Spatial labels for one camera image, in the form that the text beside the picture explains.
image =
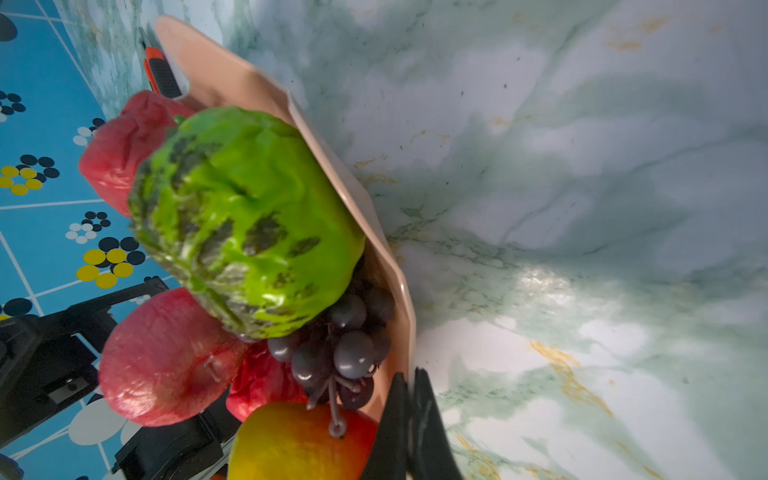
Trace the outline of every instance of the dark grape cluster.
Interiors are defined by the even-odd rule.
[[[392,294],[363,278],[360,259],[346,292],[336,303],[288,336],[269,339],[272,356],[290,362],[293,378],[304,388],[307,409],[330,402],[331,435],[346,424],[339,414],[357,410],[373,396],[373,374],[389,354],[386,324],[395,312]]]

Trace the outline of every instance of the yellow circle pattern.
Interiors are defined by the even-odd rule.
[[[22,168],[22,171],[18,172],[22,177],[26,178],[27,180],[31,178],[35,178],[38,176],[38,172],[32,170],[31,168]]]
[[[29,189],[24,185],[14,185],[11,187],[11,193],[18,196],[26,195],[29,193]]]
[[[130,263],[118,263],[114,266],[114,275],[117,278],[128,278],[134,272],[134,266]]]
[[[83,255],[83,261],[88,265],[98,265],[107,258],[107,254],[101,250],[89,250]]]
[[[25,185],[29,190],[40,190],[41,188],[43,188],[43,183],[37,178],[32,178],[30,180],[27,180],[25,182]]]
[[[127,256],[128,254],[125,253],[125,250],[121,248],[113,248],[107,253],[107,260],[112,263],[123,263]]]
[[[0,174],[3,174],[8,178],[13,178],[18,175],[18,168],[8,165],[7,167],[0,168]]]
[[[92,282],[98,277],[98,268],[93,265],[81,266],[78,268],[78,280]]]
[[[96,286],[99,288],[112,288],[117,285],[117,283],[118,278],[113,273],[102,273],[96,279]]]

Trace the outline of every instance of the grape stem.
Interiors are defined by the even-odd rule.
[[[332,382],[332,379],[333,379],[333,376],[329,377],[320,388],[312,392],[312,395],[306,400],[307,410],[311,410],[317,406],[317,403],[320,401],[320,397],[323,396],[323,393],[326,392],[326,389],[328,388],[328,385]]]
[[[356,383],[352,383],[349,380],[345,379],[342,376],[334,375],[333,378],[336,380],[337,383],[345,386],[346,388],[352,390],[354,393],[360,393],[360,385],[357,385]]]
[[[371,370],[370,372],[365,374],[364,377],[369,378],[369,379],[373,378],[373,376],[376,374],[376,370],[378,370],[378,369],[379,369],[379,366],[378,365],[374,365],[373,366],[373,370]]]
[[[331,405],[331,423],[328,425],[328,433],[335,439],[340,439],[346,433],[346,422],[339,411],[339,404],[336,403],[336,382],[331,381],[328,384],[328,397]]]

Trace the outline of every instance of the red apple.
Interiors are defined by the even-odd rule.
[[[171,425],[221,396],[246,348],[186,289],[168,290],[115,327],[101,357],[101,390],[132,422]]]

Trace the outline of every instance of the blue patterned floor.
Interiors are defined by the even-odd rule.
[[[0,12],[18,30],[0,43],[0,321],[28,311],[54,313],[146,276],[178,286],[132,245],[128,219],[78,172],[104,114],[71,55],[53,1],[6,0]],[[125,255],[112,253],[111,263],[92,250]],[[88,266],[93,259],[100,262]],[[120,263],[127,265],[114,270]],[[112,313],[119,321],[141,301]],[[30,480],[101,480],[111,478],[114,454],[134,430],[99,396],[88,396],[2,453],[17,459]]]

